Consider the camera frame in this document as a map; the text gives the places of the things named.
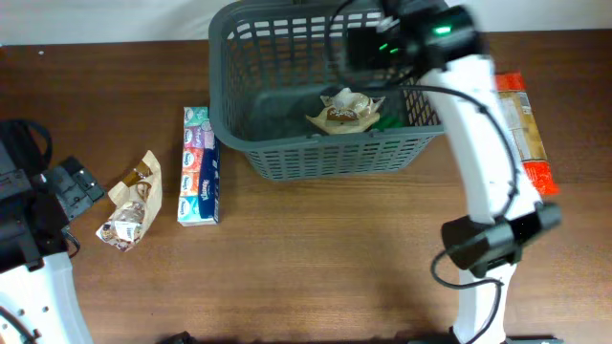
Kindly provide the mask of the green round cup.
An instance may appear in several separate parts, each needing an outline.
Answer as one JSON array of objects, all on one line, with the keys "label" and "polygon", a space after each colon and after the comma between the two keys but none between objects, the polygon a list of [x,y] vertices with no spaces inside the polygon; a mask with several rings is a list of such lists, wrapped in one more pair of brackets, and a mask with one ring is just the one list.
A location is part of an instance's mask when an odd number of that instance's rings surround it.
[{"label": "green round cup", "polygon": [[384,131],[387,129],[402,128],[404,124],[397,118],[394,117],[381,117],[376,123],[372,125],[373,130]]}]

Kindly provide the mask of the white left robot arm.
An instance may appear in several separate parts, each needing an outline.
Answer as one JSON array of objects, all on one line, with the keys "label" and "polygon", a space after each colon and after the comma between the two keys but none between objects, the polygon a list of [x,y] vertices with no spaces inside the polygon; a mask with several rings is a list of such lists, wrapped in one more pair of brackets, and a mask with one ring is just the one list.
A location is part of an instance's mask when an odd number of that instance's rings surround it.
[{"label": "white left robot arm", "polygon": [[77,159],[52,165],[42,125],[1,123],[1,340],[89,343],[72,258],[80,243],[70,223],[105,195]]}]

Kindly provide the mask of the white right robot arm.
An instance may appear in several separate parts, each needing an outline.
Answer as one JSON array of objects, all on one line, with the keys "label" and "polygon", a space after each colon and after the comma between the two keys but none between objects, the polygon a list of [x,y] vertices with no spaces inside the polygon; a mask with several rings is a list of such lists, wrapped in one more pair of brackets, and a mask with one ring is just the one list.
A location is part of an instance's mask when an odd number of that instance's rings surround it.
[{"label": "white right robot arm", "polygon": [[462,6],[405,12],[379,3],[374,27],[348,32],[353,71],[393,70],[386,81],[361,81],[368,91],[414,90],[441,119],[467,196],[464,217],[442,225],[442,256],[458,268],[452,343],[505,343],[510,281],[526,246],[559,226],[558,205],[543,201],[530,181],[499,101],[494,63],[473,17]]}]

